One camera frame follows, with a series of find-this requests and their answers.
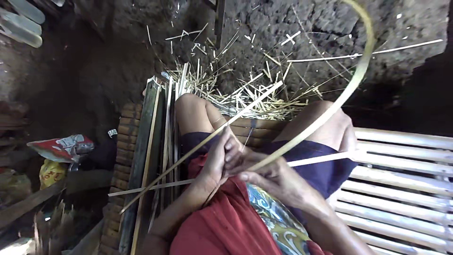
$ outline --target finger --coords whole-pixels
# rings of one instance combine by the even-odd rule
[[[267,191],[269,194],[278,197],[280,188],[277,184],[272,181],[267,180],[263,176],[259,175],[256,172],[242,172],[239,174],[239,179],[242,181],[257,185],[263,190]]]

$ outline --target fingernail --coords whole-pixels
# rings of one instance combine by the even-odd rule
[[[249,179],[249,176],[246,173],[242,173],[239,175],[239,179],[241,181],[247,181]]]

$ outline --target plastic bag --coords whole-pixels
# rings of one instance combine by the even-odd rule
[[[45,189],[66,176],[66,167],[58,162],[45,159],[39,171],[40,189]]]
[[[0,167],[0,209],[24,200],[31,193],[31,182],[25,174]]]
[[[84,135],[29,142],[27,146],[33,148],[46,159],[65,163],[79,163],[82,154],[94,149],[93,141]]]

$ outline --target red plastic bag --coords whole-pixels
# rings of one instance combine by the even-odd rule
[[[44,158],[65,163],[79,163],[82,154],[94,149],[93,141],[84,135],[29,142],[27,146],[33,148]]]

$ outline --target leg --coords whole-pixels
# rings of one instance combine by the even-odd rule
[[[329,101],[317,101],[307,105],[283,129],[282,133],[274,139],[274,142],[293,139],[321,116],[332,104]],[[357,144],[351,118],[341,109],[313,134],[309,135],[306,140],[327,145],[337,151],[355,150]]]
[[[191,132],[212,133],[227,122],[210,102],[189,93],[176,100],[175,112],[181,135]]]

